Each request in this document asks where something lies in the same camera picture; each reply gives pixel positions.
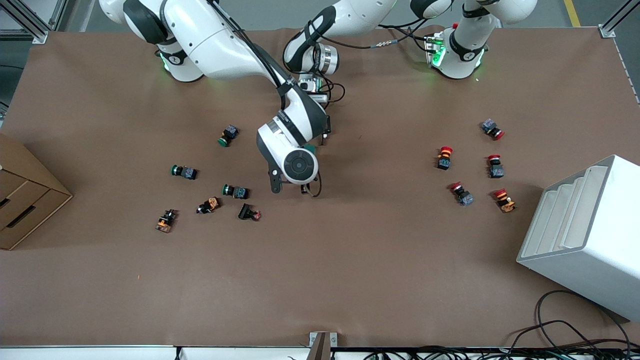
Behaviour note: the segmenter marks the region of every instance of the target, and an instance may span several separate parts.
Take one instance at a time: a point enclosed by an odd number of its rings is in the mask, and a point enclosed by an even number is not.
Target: cable
[[[582,335],[582,333],[581,333],[580,331],[578,331],[578,330],[577,330],[573,325],[571,325],[570,323],[568,323],[568,322],[566,322],[566,321],[564,321],[564,320],[559,320],[559,322],[560,322],[560,323],[563,323],[563,324],[565,324],[565,325],[567,325],[567,326],[569,326],[569,328],[570,328],[571,330],[573,330],[576,334],[578,334],[578,336],[580,336],[580,338],[585,342],[585,344],[586,344],[586,345],[589,345],[590,347],[593,347],[596,351],[599,351],[599,349],[598,349],[595,345],[591,344],[591,342],[590,342],[590,341],[589,341],[589,340],[588,340],[584,335]],[[576,360],[575,358],[573,358],[573,357],[569,356],[569,355],[568,355],[564,350],[560,349],[560,348],[559,348],[559,347],[558,347],[558,346],[557,346],[557,345],[556,345],[556,344],[555,344],[555,343],[554,343],[554,342],[549,338],[549,336],[547,335],[547,332],[546,332],[546,330],[545,330],[545,327],[544,327],[544,326],[541,326],[541,327],[540,327],[540,330],[541,330],[541,331],[542,331],[542,333],[545,335],[545,337],[546,337],[546,339],[549,341],[549,343],[550,343],[551,345],[553,345],[554,349],[556,349],[560,354],[562,354],[562,355],[564,355],[564,356],[568,357],[569,359],[571,359],[571,360]]]
[[[310,183],[304,185],[307,187],[307,192],[311,194],[311,197],[318,197],[322,192],[322,176],[320,176],[320,171],[318,171],[317,178],[318,178],[318,192],[315,195],[311,192],[311,187],[309,186]]]
[[[282,83],[280,82],[280,79],[278,78],[278,76],[275,73],[275,70],[273,69],[273,67],[271,67],[269,65],[269,63],[267,62],[267,60],[263,57],[263,55],[258,51],[258,49],[256,48],[255,43],[253,43],[253,41],[249,38],[249,36],[244,32],[244,30],[242,29],[242,27],[231,17],[231,16],[227,16],[227,14],[220,8],[218,3],[215,2],[211,2],[210,3],[211,7],[214,8],[214,10],[216,10],[216,12],[223,18],[226,20],[226,22],[231,26],[231,28],[234,30],[234,33],[236,35],[238,35],[238,37],[245,42],[245,44],[249,47],[249,49],[254,53],[255,57],[258,58],[258,60],[261,62],[262,66],[265,68],[265,70],[267,70],[267,72],[269,73],[269,75],[271,76],[271,78],[273,79],[274,84],[276,85],[277,88],[280,88],[282,86]],[[280,96],[280,109],[284,110],[284,108],[286,107],[286,100],[284,95]]]
[[[324,74],[318,74],[318,75],[321,78],[323,78],[324,82],[325,82],[325,84],[323,86],[320,86],[320,89],[318,89],[318,91],[322,90],[326,86],[327,90],[329,92],[329,102],[327,103],[327,105],[332,103],[332,102],[338,102],[338,101],[344,99],[344,96],[347,94],[347,89],[344,87],[343,84],[334,83],[333,81],[329,80],[326,76],[324,76]],[[342,95],[337,100],[331,100],[333,88],[335,88],[336,86],[339,86],[339,87],[342,88]]]
[[[539,323],[538,325],[534,325],[534,326],[531,326],[531,327],[528,327],[528,328],[524,329],[524,330],[523,330],[523,331],[521,331],[521,332],[516,336],[516,338],[513,340],[513,343],[511,344],[511,347],[509,348],[509,350],[508,350],[505,354],[498,355],[498,357],[500,357],[500,360],[502,360],[502,359],[505,359],[505,358],[509,357],[509,356],[511,355],[511,353],[513,352],[513,349],[516,347],[516,344],[518,343],[518,340],[520,340],[520,338],[521,338],[524,334],[526,334],[526,333],[528,333],[528,332],[530,332],[530,331],[533,331],[533,330],[539,329],[539,328],[540,328],[540,329],[542,329],[542,328],[544,328],[544,326],[546,326],[546,325],[550,325],[550,324],[552,324],[552,323],[558,323],[558,322],[563,322],[563,321],[562,321],[562,320],[551,320],[551,321],[549,321],[549,322]]]
[[[10,67],[12,69],[20,69],[20,70],[24,70],[24,67],[20,67],[20,66],[13,66],[13,65],[0,65],[0,67]]]
[[[182,347],[175,347],[175,360],[180,360],[182,354]]]
[[[418,43],[418,40],[420,40],[420,41],[426,41],[426,39],[425,39],[424,37],[417,37],[417,36],[415,36],[415,35],[413,35],[413,34],[411,34],[411,33],[407,33],[407,32],[405,32],[405,31],[404,31],[404,30],[402,30],[402,29],[396,29],[396,30],[400,31],[401,33],[403,33],[403,34],[405,34],[405,35],[409,35],[409,37],[413,39],[413,42],[415,43],[415,45],[416,45],[420,50],[424,51],[425,53],[432,53],[432,54],[433,54],[433,53],[435,53],[433,50],[426,49],[425,47],[422,47],[422,46]]]
[[[407,26],[411,26],[411,25],[415,25],[415,24],[417,24],[418,22],[420,22],[420,20],[422,20],[422,19],[415,19],[415,20],[414,20],[414,21],[412,21],[412,22],[409,22],[409,23],[407,23],[407,24],[402,24],[402,25],[383,25],[383,24],[380,24],[380,25],[378,25],[378,26],[379,26],[379,27],[381,27],[381,28],[383,28],[383,29],[406,28]]]
[[[325,39],[326,41],[332,42],[334,44],[337,45],[341,45],[344,47],[350,47],[352,49],[377,49],[380,47],[385,47],[388,45],[394,45],[399,43],[400,41],[403,41],[404,39],[408,38],[409,36],[413,35],[413,33],[418,30],[422,25],[424,25],[424,23],[427,22],[427,20],[423,20],[414,30],[412,30],[408,35],[405,35],[403,38],[400,39],[393,39],[393,40],[387,40],[384,42],[379,42],[377,44],[374,45],[370,45],[370,46],[358,46],[358,45],[349,45],[349,44],[345,44],[344,42],[339,42],[333,39],[330,39],[322,34],[320,34],[320,32],[318,32],[318,30],[316,29],[316,26],[314,25],[313,22],[309,21],[308,25],[311,26],[311,28],[316,32],[316,34],[318,34],[319,37],[321,37],[322,39]]]
[[[622,335],[624,335],[625,337],[625,343],[627,344],[627,354],[625,356],[625,360],[629,360],[630,356],[631,356],[631,341],[629,340],[629,336],[627,335],[627,332],[624,330],[624,328],[622,327],[622,325],[620,325],[620,323],[613,317],[611,316],[611,314],[609,314],[608,311],[606,311],[606,309],[598,304],[596,304],[595,302],[587,299],[586,297],[583,297],[582,295],[575,293],[573,291],[568,291],[568,290],[553,290],[550,291],[544,295],[542,295],[542,297],[540,297],[540,299],[538,300],[538,303],[536,304],[536,316],[537,316],[537,320],[538,323],[541,323],[542,321],[542,315],[541,315],[541,308],[542,308],[542,303],[545,301],[545,299],[547,297],[549,297],[550,295],[553,295],[555,293],[565,293],[565,294],[569,294],[569,295],[573,295],[575,297],[578,297],[580,299],[586,300],[587,302],[593,304],[594,306],[596,306],[601,312],[603,312],[605,315],[607,315],[607,317],[609,317],[611,319],[611,321],[613,321],[616,326],[620,329],[620,331],[622,332]],[[579,334],[579,336],[587,343],[589,343],[589,345],[591,345],[594,348],[597,348],[595,345],[591,344],[589,340],[587,340],[582,334],[580,334],[578,332],[578,330],[575,330],[575,328],[573,328],[569,323],[566,323],[567,325],[569,325],[572,330],[574,330],[576,333]],[[553,345],[554,347],[557,348],[557,346],[554,344],[554,342],[549,338],[549,335],[547,334],[547,332],[545,331],[544,327],[540,328],[542,330],[542,333],[544,334],[545,338],[549,341],[549,343],[551,343],[551,345]]]
[[[391,350],[383,350],[383,349],[373,349],[375,350],[374,352],[372,352],[371,354],[365,356],[362,360],[368,360],[371,357],[376,357],[376,360],[378,359],[378,354],[382,355],[382,359],[383,360],[391,360],[391,357],[389,357],[389,355],[387,354],[393,354],[395,356],[397,356],[398,358],[402,359],[402,360],[406,360],[403,356],[400,356],[400,354],[398,354],[395,351],[391,351]]]
[[[626,344],[627,342],[624,340],[620,340],[620,339],[595,339],[595,340],[590,340],[590,342],[594,345],[598,345],[598,344],[602,344],[602,343],[624,343]],[[640,351],[640,345],[631,342],[631,345],[636,347],[636,350]],[[571,344],[571,345],[562,345],[560,346],[560,348],[579,348],[581,346],[585,345],[584,343],[577,343],[577,344]]]

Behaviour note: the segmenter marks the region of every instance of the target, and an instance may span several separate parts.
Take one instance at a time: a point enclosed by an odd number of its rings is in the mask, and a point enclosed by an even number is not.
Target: brown table surface
[[[276,57],[291,35],[251,34]],[[131,33],[52,33],[31,50],[3,132],[75,197],[0,253],[0,343],[297,345],[331,330],[349,346],[510,344],[560,288],[515,261],[541,190],[610,154],[640,163],[640,111],[595,28],[498,29],[490,45],[461,81],[427,69],[410,41],[340,48],[333,79],[347,94],[330,106],[312,199],[269,190],[255,146],[279,107],[266,79],[178,83]],[[489,117],[506,131],[498,142],[479,129]],[[241,134],[224,149],[229,123]],[[446,172],[434,168],[443,145]],[[486,173],[496,152],[504,179]],[[170,176],[173,164],[200,177]],[[457,204],[456,181],[473,205]],[[225,183],[253,190],[260,222],[238,220],[229,197],[195,214]],[[507,215],[489,196],[503,187],[520,207]],[[169,208],[180,216],[163,234]],[[554,296],[544,319],[621,337],[593,306]],[[536,333],[519,344],[547,345]]]

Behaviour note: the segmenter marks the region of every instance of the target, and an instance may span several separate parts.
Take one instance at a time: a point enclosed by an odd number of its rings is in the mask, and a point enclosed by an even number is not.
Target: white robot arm
[[[320,72],[332,75],[340,65],[335,47],[320,44],[322,37],[363,35],[375,29],[397,0],[340,0],[323,9],[294,36],[282,59],[292,72]],[[418,18],[431,19],[446,11],[453,0],[411,0]],[[381,47],[385,43],[371,47]]]
[[[465,0],[463,17],[456,28],[447,28],[428,39],[428,61],[443,75],[463,79],[480,66],[487,39],[500,19],[515,24],[526,19],[538,0]]]
[[[322,134],[326,113],[259,46],[246,38],[217,2],[206,0],[100,0],[112,19],[125,19],[140,38],[155,44],[178,80],[203,74],[213,79],[260,75],[273,82],[282,108],[259,128],[257,145],[269,163],[271,191],[280,191],[280,175],[294,184],[316,178],[316,157],[302,147]],[[285,108],[284,97],[289,100]]]

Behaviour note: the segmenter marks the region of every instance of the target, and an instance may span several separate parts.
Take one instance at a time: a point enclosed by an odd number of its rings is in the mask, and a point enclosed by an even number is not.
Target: metal bracket
[[[331,347],[338,346],[338,333],[317,331],[309,333],[309,355],[307,360],[330,360]]]
[[[616,32],[611,30],[610,32],[607,32],[603,27],[603,24],[598,24],[598,31],[600,32],[600,37],[601,38],[614,38],[616,37]]]
[[[329,335],[329,344],[330,347],[338,347],[338,333],[337,332],[326,332],[326,331],[314,331],[309,333],[309,346],[313,347],[318,334],[327,334]]]
[[[280,177],[280,169],[269,163],[269,180],[271,182],[271,192],[279,193],[282,190],[282,178]]]
[[[310,72],[302,73],[298,77],[298,86],[318,104],[326,104],[329,96],[326,92],[320,91],[323,87],[322,78]]]
[[[47,41],[47,32],[51,27],[22,0],[0,0],[0,8],[20,24],[24,31],[33,36],[34,44],[44,44]]]
[[[45,31],[44,32],[44,37],[42,38],[33,38],[33,41],[31,42],[34,45],[42,45],[44,43],[47,42],[47,38],[49,37],[49,32]]]
[[[320,145],[324,145],[324,139],[329,137],[331,133],[331,116],[326,116],[326,129],[322,132],[322,138],[320,139]]]

